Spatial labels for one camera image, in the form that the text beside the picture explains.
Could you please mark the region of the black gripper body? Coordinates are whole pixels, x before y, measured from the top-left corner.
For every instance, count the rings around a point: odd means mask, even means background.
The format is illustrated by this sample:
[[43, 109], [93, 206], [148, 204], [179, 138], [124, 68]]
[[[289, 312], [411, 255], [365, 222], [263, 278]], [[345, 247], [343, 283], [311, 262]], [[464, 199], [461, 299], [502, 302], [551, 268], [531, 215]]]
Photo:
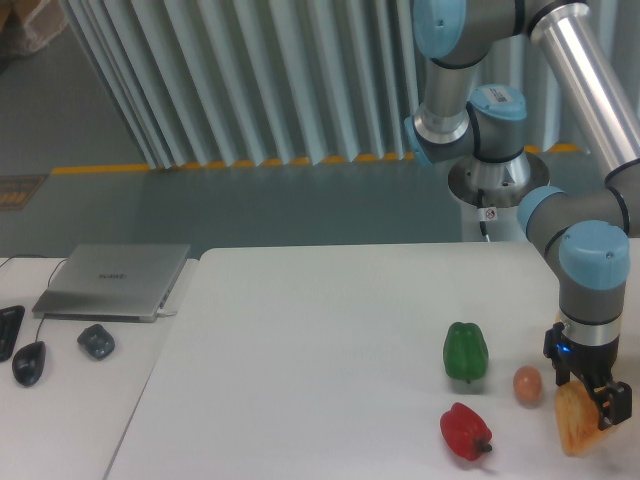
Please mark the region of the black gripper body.
[[581, 377], [612, 377], [612, 367], [617, 360], [619, 338], [598, 345], [589, 346], [574, 342], [564, 334], [566, 327], [558, 322], [545, 333], [543, 354], [555, 364], [568, 367], [571, 375]]

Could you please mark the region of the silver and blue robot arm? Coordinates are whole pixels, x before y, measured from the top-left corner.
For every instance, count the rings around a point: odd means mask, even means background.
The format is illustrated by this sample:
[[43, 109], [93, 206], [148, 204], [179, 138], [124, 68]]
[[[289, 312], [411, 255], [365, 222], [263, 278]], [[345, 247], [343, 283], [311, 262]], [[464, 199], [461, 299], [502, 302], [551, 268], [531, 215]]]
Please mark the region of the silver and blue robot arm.
[[[405, 121], [424, 164], [470, 170], [450, 190], [482, 208], [515, 207], [518, 223], [559, 281], [559, 318], [544, 355], [558, 385], [579, 379], [607, 429], [629, 419], [632, 390], [617, 358], [631, 239], [639, 234], [639, 121], [588, 22], [584, 1], [417, 1], [413, 33], [427, 59], [425, 96]], [[544, 54], [604, 176], [571, 197], [536, 180], [524, 151], [525, 102], [503, 85], [474, 87], [497, 41], [526, 36]]]

